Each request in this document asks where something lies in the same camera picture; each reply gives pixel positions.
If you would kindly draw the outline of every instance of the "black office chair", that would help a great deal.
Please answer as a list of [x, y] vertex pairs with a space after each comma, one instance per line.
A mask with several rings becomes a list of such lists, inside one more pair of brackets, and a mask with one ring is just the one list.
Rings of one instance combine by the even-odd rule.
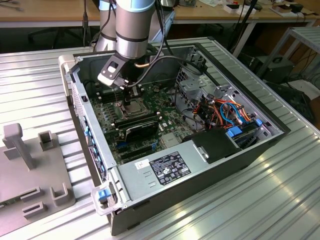
[[36, 36], [36, 35], [56, 32], [51, 49], [55, 49], [56, 48], [56, 45], [58, 43], [59, 38], [60, 37], [64, 37], [65, 34], [68, 34], [68, 35], [72, 36], [73, 38], [79, 40], [80, 43], [82, 43], [83, 42], [83, 35], [82, 36], [78, 36], [74, 32], [70, 31], [71, 29], [79, 29], [79, 28], [82, 28], [82, 27], [81, 26], [49, 27], [49, 28], [45, 28], [45, 29], [42, 29], [42, 30], [34, 31], [34, 32], [31, 32], [31, 33], [28, 34], [28, 42], [29, 43], [34, 43], [35, 42], [34, 41], [34, 36]]

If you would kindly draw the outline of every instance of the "slotted metal surface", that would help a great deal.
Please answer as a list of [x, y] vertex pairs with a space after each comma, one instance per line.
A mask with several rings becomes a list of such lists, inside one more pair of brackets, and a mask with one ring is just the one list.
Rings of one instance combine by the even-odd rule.
[[[20, 119], [26, 129], [25, 138], [47, 129], [58, 133], [77, 198], [74, 206], [7, 234], [4, 239], [319, 239], [319, 131], [217, 42], [208, 38], [170, 41], [171, 44], [194, 42], [201, 43], [287, 124], [290, 134], [246, 169], [112, 237], [107, 218], [95, 213], [89, 196], [93, 183], [62, 85], [43, 82], [60, 80], [56, 58], [65, 53], [61, 50], [35, 53], [34, 61], [50, 55], [51, 69], [41, 64], [21, 66], [26, 64], [23, 60], [28, 63], [28, 56], [23, 53], [2, 55], [1, 65], [9, 61], [12, 64], [0, 68], [1, 115], [10, 121]], [[90, 48], [64, 51], [85, 52]], [[213, 66], [209, 65], [208, 71], [219, 83], [226, 82]], [[20, 84], [26, 84], [26, 89], [22, 85], [15, 92], [14, 85]], [[3, 117], [0, 120], [1, 125], [6, 122]]]
[[320, 27], [294, 27], [289, 34], [320, 54]]

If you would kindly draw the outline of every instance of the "cable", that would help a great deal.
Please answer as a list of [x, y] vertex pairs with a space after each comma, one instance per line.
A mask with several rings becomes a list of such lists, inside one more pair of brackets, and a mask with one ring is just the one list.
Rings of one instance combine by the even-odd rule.
[[236, 29], [237, 29], [237, 27], [238, 27], [238, 24], [240, 23], [240, 19], [241, 19], [242, 13], [243, 13], [243, 11], [244, 11], [244, 8], [245, 8], [245, 2], [243, 2], [242, 10], [241, 10], [241, 13], [240, 13], [238, 22], [236, 23], [235, 28], [234, 28], [234, 30], [233, 30], [230, 38], [229, 38], [228, 46], [231, 44], [231, 41], [232, 41], [232, 39], [233, 39], [233, 37], [234, 37], [234, 35], [235, 35]]
[[102, 27], [100, 28], [99, 32], [97, 32], [97, 33], [94, 35], [92, 41], [90, 42], [90, 45], [91, 45], [93, 42], [95, 42], [96, 40], [98, 40], [98, 38], [99, 38], [100, 34], [102, 33], [102, 31], [104, 30], [105, 26], [109, 23], [109, 20], [110, 20], [110, 17], [111, 17], [111, 9], [112, 9], [112, 11], [113, 11], [114, 16], [116, 17], [115, 8], [114, 8], [113, 4], [110, 3], [110, 4], [109, 4], [109, 10], [108, 10], [108, 18], [106, 19], [105, 23], [104, 23], [104, 24], [102, 25]]
[[89, 26], [89, 20], [87, 15], [87, 0], [83, 0], [83, 16], [82, 16], [82, 27], [83, 27], [83, 46], [86, 46], [86, 33]]
[[220, 114], [221, 114], [222, 118], [223, 118], [226, 122], [231, 123], [232, 126], [234, 126], [235, 124], [234, 124], [231, 120], [229, 120], [229, 119], [227, 119], [227, 118], [225, 117], [223, 111], [224, 111], [224, 105], [222, 104], [222, 105], [220, 106]]
[[127, 88], [133, 88], [134, 86], [138, 85], [141, 81], [143, 81], [145, 79], [145, 77], [147, 76], [147, 74], [150, 72], [150, 70], [161, 60], [163, 59], [175, 59], [177, 61], [181, 61], [184, 63], [187, 63], [189, 65], [191, 65], [192, 67], [194, 67], [195, 69], [197, 69], [199, 72], [201, 72], [201, 69], [195, 65], [193, 62], [186, 60], [186, 59], [182, 59], [180, 57], [177, 56], [170, 56], [170, 55], [165, 55], [165, 56], [161, 56], [159, 58], [157, 58], [155, 61], [152, 62], [152, 64], [150, 64], [150, 66], [148, 67], [148, 69], [144, 72], [144, 74], [142, 75], [142, 77], [140, 77], [140, 79], [138, 81], [136, 81], [133, 84], [127, 85]]
[[[306, 57], [301, 58], [295, 65], [299, 64], [300, 62], [302, 62], [303, 60], [305, 60], [305, 59], [307, 59], [307, 58], [309, 58], [309, 57], [311, 57], [311, 56], [306, 56]], [[291, 78], [293, 75], [297, 75], [297, 78], [302, 78], [302, 76], [300, 75], [300, 73], [294, 73], [294, 74], [290, 75], [293, 70], [294, 70], [294, 69], [292, 68], [291, 71], [288, 73], [288, 75], [287, 75], [287, 81], [286, 81], [285, 83], [288, 83], [288, 81], [290, 80], [290, 78]]]
[[230, 103], [230, 102], [225, 102], [225, 103], [223, 103], [221, 106], [223, 106], [224, 104], [231, 106], [231, 107], [234, 109], [234, 111], [235, 111], [236, 115], [238, 116], [238, 118], [239, 118], [242, 122], [246, 122], [246, 119], [245, 119], [243, 116], [240, 116], [240, 113], [238, 112], [238, 109], [237, 109], [237, 107], [236, 107], [235, 105], [233, 105], [233, 104]]
[[[109, 20], [110, 20], [110, 16], [111, 16], [111, 6], [112, 4], [109, 5], [109, 11], [108, 11], [108, 18], [106, 19], [105, 23], [102, 25], [102, 27], [100, 28], [99, 32], [93, 37], [92, 41], [90, 42], [90, 45], [97, 40], [97, 38], [100, 36], [101, 32], [103, 31], [103, 29], [105, 28], [105, 26], [108, 24]], [[93, 47], [93, 51], [96, 51], [96, 45], [94, 45]]]
[[[236, 105], [236, 106], [239, 106], [239, 107], [242, 106], [241, 104], [236, 103], [235, 101], [226, 101], [226, 100], [223, 100], [223, 99], [216, 99], [215, 102], [220, 103], [220, 104], [230, 103], [230, 104], [233, 104], [233, 105]], [[247, 122], [250, 122], [250, 121], [251, 121], [251, 118], [247, 116], [244, 107], [242, 107], [239, 111], [241, 112], [241, 115], [243, 116], [243, 118], [244, 118]]]
[[176, 109], [181, 115], [185, 116], [187, 119], [190, 119], [190, 120], [194, 121], [194, 122], [195, 122], [195, 125], [196, 125], [196, 129], [198, 129], [197, 123], [200, 124], [200, 125], [202, 125], [202, 126], [203, 126], [204, 124], [203, 124], [202, 122], [200, 122], [200, 121], [192, 118], [192, 117], [189, 117], [189, 116], [183, 114], [182, 111], [180, 111], [179, 108], [177, 107], [177, 92], [178, 92], [178, 87], [179, 87], [179, 85], [177, 84], [176, 87], [175, 87], [175, 91], [174, 91], [174, 106], [175, 106], [175, 109]]
[[114, 14], [114, 16], [116, 17], [116, 16], [117, 16], [116, 10], [115, 10], [115, 8], [114, 8], [114, 6], [113, 6], [113, 4], [116, 5], [116, 3], [115, 3], [114, 0], [110, 0], [110, 2], [111, 2], [111, 5], [112, 5], [111, 8], [112, 8], [113, 14]]
[[300, 49], [300, 47], [301, 47], [301, 44], [296, 48], [296, 50], [294, 50], [294, 52], [291, 54], [289, 60], [292, 59], [292, 57], [296, 54], [296, 52]]
[[84, 29], [84, 30], [83, 30], [83, 40], [82, 40], [82, 44], [83, 44], [84, 47], [86, 46], [86, 31], [87, 31], [87, 29]]
[[310, 64], [313, 62], [313, 60], [316, 58], [317, 53], [313, 56], [312, 60], [309, 62], [310, 56], [311, 56], [311, 49], [310, 49], [309, 57], [308, 57], [308, 59], [306, 60], [305, 66], [304, 66], [304, 68], [302, 69], [302, 71], [300, 72], [300, 75], [302, 75], [302, 73], [307, 70], [307, 68], [310, 66]]
[[138, 63], [135, 64], [135, 66], [137, 68], [140, 68], [140, 69], [150, 66], [155, 60], [157, 60], [157, 58], [161, 54], [162, 48], [164, 46], [165, 37], [166, 37], [166, 18], [165, 18], [164, 9], [162, 8], [160, 0], [156, 0], [155, 1], [155, 10], [156, 10], [156, 14], [158, 16], [159, 25], [160, 25], [160, 29], [161, 29], [161, 32], [162, 32], [161, 44], [160, 44], [159, 50], [156, 53], [156, 55], [155, 55], [154, 59], [152, 60], [152, 62], [145, 63], [145, 64], [138, 64]]

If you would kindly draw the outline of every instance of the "wooden desk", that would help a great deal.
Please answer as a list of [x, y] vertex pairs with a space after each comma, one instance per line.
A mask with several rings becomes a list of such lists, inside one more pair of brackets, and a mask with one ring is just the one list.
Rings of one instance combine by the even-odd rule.
[[[71, 27], [82, 26], [84, 12], [84, 0], [19, 0], [23, 12], [14, 9], [0, 7], [0, 28], [34, 28], [34, 27]], [[309, 0], [298, 0], [300, 3], [308, 4]], [[257, 23], [295, 23], [307, 22], [307, 26], [312, 26], [318, 16], [310, 15], [304, 17], [282, 17], [269, 8], [271, 5], [263, 5], [261, 11], [257, 11], [248, 19], [246, 27], [233, 55], [238, 56], [245, 45], [248, 37]], [[87, 14], [89, 26], [100, 25], [100, 13], [91, 0], [87, 0]], [[177, 6], [175, 8], [174, 24], [225, 24], [237, 23], [239, 15], [230, 14], [218, 5], [211, 7], [200, 1], [196, 7]]]
[[[84, 0], [18, 0], [24, 11], [0, 7], [0, 28], [37, 28], [82, 26]], [[100, 13], [91, 0], [86, 1], [90, 26], [100, 25]]]
[[[306, 22], [307, 27], [311, 27], [314, 25], [319, 16], [316, 15], [308, 15], [305, 17], [302, 16], [289, 16], [282, 17], [279, 14], [270, 10], [270, 5], [263, 4], [263, 9], [261, 11], [257, 11], [255, 14], [251, 15], [247, 23], [249, 23], [239, 40], [233, 55], [238, 57], [242, 48], [244, 47], [246, 41], [248, 40], [250, 34], [252, 33], [255, 25], [257, 23], [301, 23]], [[184, 7], [177, 6], [175, 8], [175, 19], [173, 21], [174, 24], [226, 24], [226, 23], [237, 23], [239, 20], [239, 15], [237, 13], [228, 13], [223, 10], [221, 5], [217, 5], [215, 7], [208, 6], [200, 1], [196, 3], [196, 7]]]

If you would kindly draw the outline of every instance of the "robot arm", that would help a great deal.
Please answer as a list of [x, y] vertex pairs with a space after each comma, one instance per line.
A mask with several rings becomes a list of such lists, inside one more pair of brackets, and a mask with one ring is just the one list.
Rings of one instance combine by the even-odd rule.
[[124, 90], [143, 72], [135, 66], [145, 63], [143, 56], [147, 51], [152, 17], [155, 17], [155, 4], [160, 2], [117, 0], [116, 3], [116, 53], [104, 65], [98, 80], [111, 88]]

